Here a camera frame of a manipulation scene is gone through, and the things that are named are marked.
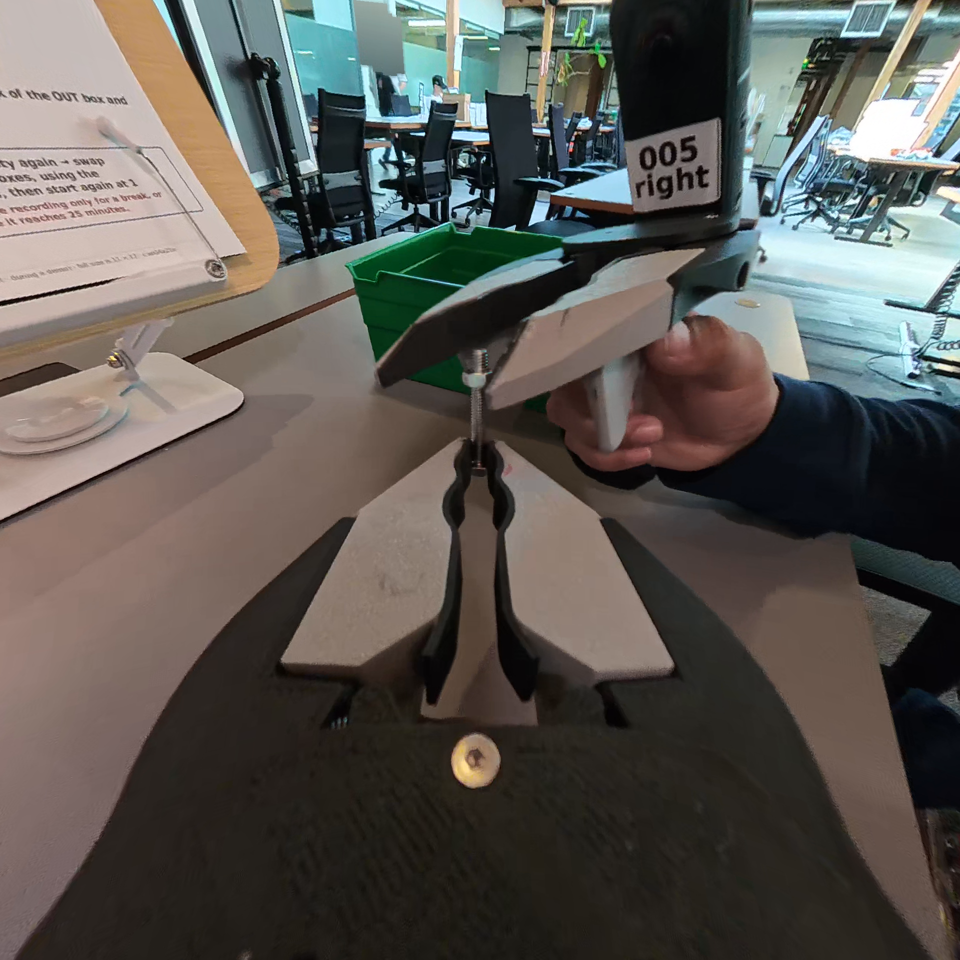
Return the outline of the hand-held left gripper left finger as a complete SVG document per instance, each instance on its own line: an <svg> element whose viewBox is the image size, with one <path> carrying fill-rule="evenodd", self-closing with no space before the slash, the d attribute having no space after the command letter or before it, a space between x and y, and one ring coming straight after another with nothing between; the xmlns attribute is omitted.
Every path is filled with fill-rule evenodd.
<svg viewBox="0 0 960 960"><path fill-rule="evenodd" d="M444 447L360 510L280 664L439 701L458 646L470 442Z"/></svg>

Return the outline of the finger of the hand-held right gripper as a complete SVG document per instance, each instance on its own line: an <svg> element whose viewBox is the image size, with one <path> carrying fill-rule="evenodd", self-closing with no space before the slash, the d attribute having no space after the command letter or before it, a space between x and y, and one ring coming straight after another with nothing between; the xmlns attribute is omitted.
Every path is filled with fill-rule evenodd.
<svg viewBox="0 0 960 960"><path fill-rule="evenodd" d="M488 347L538 310L582 285L582 267L559 250L514 261L423 312L376 362L392 387L451 357Z"/></svg>
<svg viewBox="0 0 960 960"><path fill-rule="evenodd" d="M582 288L530 315L486 384L501 410L583 378L665 335L669 279L705 252L691 247L618 259Z"/></svg>

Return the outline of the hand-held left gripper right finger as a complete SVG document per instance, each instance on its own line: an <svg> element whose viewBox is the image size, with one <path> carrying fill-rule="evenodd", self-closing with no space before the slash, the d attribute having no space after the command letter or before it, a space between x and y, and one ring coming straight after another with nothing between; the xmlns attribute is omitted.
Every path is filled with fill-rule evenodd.
<svg viewBox="0 0 960 960"><path fill-rule="evenodd" d="M497 652L521 701L666 678L675 662L609 535L612 525L507 444L484 446L496 530Z"/></svg>

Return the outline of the green plastic bin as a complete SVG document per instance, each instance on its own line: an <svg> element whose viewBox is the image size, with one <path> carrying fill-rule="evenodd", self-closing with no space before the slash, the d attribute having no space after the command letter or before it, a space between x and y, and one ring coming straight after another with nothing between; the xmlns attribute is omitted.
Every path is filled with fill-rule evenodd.
<svg viewBox="0 0 960 960"><path fill-rule="evenodd" d="M451 222L361 256L347 265L374 359L380 360L430 307L515 261L560 249L558 236Z"/></svg>

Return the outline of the silver hex bolt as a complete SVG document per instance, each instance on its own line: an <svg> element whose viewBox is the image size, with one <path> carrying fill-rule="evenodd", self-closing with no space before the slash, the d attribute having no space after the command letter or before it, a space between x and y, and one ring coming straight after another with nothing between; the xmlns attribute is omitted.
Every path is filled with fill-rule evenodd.
<svg viewBox="0 0 960 960"><path fill-rule="evenodd" d="M474 348L469 354L462 354L463 372L480 372L490 374L489 352L486 348ZM486 466L484 462L485 449L485 390L469 390L470 420L469 420L469 450L471 459L471 473L474 476L484 476Z"/></svg>

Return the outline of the person's right forearm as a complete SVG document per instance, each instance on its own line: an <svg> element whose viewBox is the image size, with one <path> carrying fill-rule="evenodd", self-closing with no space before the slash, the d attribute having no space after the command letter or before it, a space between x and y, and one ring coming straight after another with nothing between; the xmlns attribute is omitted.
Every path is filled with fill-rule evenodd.
<svg viewBox="0 0 960 960"><path fill-rule="evenodd" d="M774 381L778 402L758 439L708 469L659 469L661 483L795 534L849 534L958 566L958 408Z"/></svg>

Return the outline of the person's right hand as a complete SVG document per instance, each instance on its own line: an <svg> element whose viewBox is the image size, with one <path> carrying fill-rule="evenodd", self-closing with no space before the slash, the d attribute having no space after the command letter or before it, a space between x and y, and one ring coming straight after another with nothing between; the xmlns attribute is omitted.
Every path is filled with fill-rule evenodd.
<svg viewBox="0 0 960 960"><path fill-rule="evenodd" d="M698 473L745 450L776 413L781 389L762 345L719 318L690 314L642 351L644 372L618 448L604 452L584 381L553 390L546 413L576 465L624 491L656 471Z"/></svg>

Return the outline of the hanging green plant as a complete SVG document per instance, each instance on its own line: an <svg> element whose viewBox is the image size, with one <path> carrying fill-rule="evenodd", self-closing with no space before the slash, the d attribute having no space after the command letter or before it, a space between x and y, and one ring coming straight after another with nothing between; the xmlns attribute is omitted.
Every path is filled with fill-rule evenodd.
<svg viewBox="0 0 960 960"><path fill-rule="evenodd" d="M570 36L571 49L558 55L555 82L566 87L575 77L590 76L598 70L602 76L608 57L599 40L592 40L593 20L579 15Z"/></svg>

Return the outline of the wood edged office desk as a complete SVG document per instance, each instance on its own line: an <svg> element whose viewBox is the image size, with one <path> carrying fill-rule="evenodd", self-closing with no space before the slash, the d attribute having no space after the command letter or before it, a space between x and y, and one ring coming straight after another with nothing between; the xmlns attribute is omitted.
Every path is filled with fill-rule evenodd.
<svg viewBox="0 0 960 960"><path fill-rule="evenodd" d="M751 180L750 171L742 175L741 219L759 220L761 202L758 185ZM561 189L550 195L552 207L633 216L628 172L618 170Z"/></svg>

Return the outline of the group of black office chairs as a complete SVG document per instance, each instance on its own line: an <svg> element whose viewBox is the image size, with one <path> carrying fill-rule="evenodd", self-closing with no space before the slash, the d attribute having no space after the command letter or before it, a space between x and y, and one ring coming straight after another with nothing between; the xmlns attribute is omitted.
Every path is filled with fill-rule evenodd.
<svg viewBox="0 0 960 960"><path fill-rule="evenodd" d="M368 117L365 120L365 131L389 135L392 138L414 138L414 134L421 134L425 130L426 125L413 116L391 116L387 118ZM486 130L466 129L455 126L455 136L451 140L451 146L462 149L468 147L486 148L490 153L492 166L496 166L496 160L507 160L512 171L523 172L528 167L536 167L537 149L534 141L539 139L543 132L543 129L533 127L528 133L523 132L510 136L489 137ZM918 177L925 172L930 172L934 168L934 164L930 158L923 160L903 157L866 158L852 153L844 153L841 150L834 150L833 148L828 149L828 154L835 160L857 162L860 166L870 171L870 174L874 175L880 188L887 190L888 196L883 200L884 206L879 206L873 211L873 214L868 217L869 223L874 222L882 212L885 212L895 205L896 198L902 191L906 190L906 184L911 177ZM598 177L618 170L626 169L616 169L607 173L600 173ZM767 183L763 183L759 173L753 171L750 171L750 179L757 184L758 199L760 201L760 217L755 221L741 219L740 202L740 227L744 230L754 229L762 218L773 215L773 206L771 202L765 199ZM515 186L512 188L512 192L523 201L535 201L538 192L546 192L547 188L552 188L552 193L554 193L575 185L577 185L577 183L566 186L546 177L519 177L516 180ZM634 217L634 210L632 210L632 216L630 217L599 212L584 212L603 215L606 218L612 218L617 221L630 221Z"/></svg>

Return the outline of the grey mesh office chair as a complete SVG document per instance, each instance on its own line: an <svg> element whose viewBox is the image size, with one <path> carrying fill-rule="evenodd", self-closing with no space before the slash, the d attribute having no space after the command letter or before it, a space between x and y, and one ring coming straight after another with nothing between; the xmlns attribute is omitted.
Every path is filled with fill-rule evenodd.
<svg viewBox="0 0 960 960"><path fill-rule="evenodd" d="M884 682L893 700L908 690L940 697L958 690L959 572L952 563L923 558L863 538L851 542L861 586L927 613Z"/></svg>

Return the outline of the grey panel on black stand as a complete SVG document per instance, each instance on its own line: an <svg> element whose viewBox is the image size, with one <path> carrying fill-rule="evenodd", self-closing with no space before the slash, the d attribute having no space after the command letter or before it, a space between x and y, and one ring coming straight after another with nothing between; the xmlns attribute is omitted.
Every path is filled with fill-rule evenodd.
<svg viewBox="0 0 960 960"><path fill-rule="evenodd" d="M301 193L315 186L310 121L279 1L155 1L277 233L280 265L307 258Z"/></svg>

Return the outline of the printed instruction sheet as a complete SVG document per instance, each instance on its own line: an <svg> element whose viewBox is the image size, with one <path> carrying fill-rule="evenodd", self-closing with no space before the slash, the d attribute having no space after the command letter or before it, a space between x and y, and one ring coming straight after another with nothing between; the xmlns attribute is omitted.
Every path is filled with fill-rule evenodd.
<svg viewBox="0 0 960 960"><path fill-rule="evenodd" d="M93 2L1 3L1 236L3 303L246 252Z"/></svg>

